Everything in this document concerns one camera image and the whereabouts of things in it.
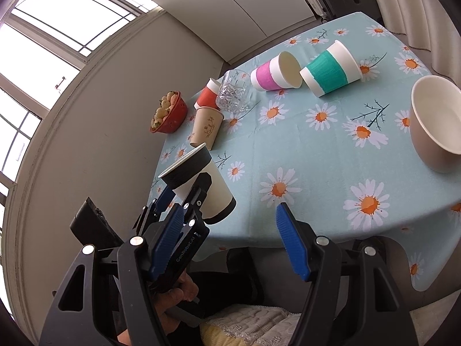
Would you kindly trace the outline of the person's left hand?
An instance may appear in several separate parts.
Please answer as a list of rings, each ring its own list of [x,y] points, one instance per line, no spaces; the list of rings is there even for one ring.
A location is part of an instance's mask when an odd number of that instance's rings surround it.
[[[174,332],[180,324],[178,319],[168,316],[166,311],[175,307],[182,301],[193,301],[199,292],[198,286],[193,282],[186,271],[183,271],[178,278],[177,285],[178,287],[166,293],[158,294],[154,300],[156,313],[159,316],[160,323],[166,335]]]

